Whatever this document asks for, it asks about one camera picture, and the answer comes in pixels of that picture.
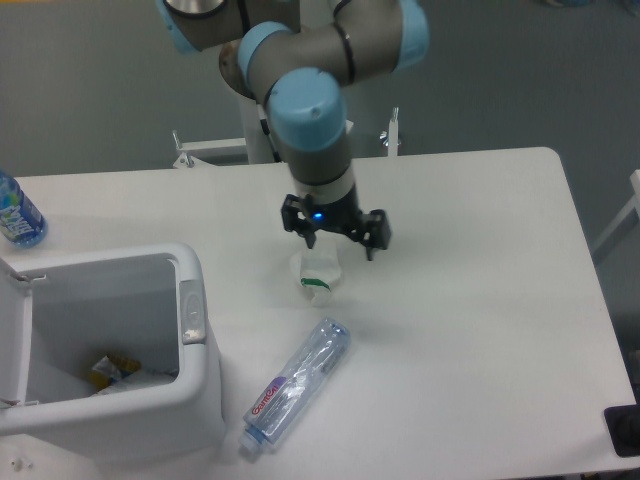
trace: blue bottle label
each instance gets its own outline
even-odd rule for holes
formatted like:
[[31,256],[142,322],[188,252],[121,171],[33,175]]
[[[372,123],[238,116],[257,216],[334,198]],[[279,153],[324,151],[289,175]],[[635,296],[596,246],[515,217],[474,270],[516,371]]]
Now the blue bottle label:
[[0,210],[0,231],[14,243],[40,235],[44,227],[42,214],[22,191],[11,197],[9,205]]
[[269,386],[262,392],[262,395],[258,398],[258,401],[251,407],[251,413],[254,416],[260,415],[260,412],[271,403],[273,397],[278,393],[278,390],[282,388],[282,385],[287,381],[286,377],[277,377],[269,384]]

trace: water bottle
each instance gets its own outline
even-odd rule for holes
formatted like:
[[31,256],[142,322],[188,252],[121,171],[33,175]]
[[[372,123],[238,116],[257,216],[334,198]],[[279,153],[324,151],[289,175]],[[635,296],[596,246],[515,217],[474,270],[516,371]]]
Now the water bottle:
[[0,231],[18,247],[40,243],[47,234],[47,222],[24,194],[15,178],[0,170]]
[[322,320],[244,416],[247,427],[240,444],[256,454],[265,441],[275,443],[350,344],[351,334],[344,326]]

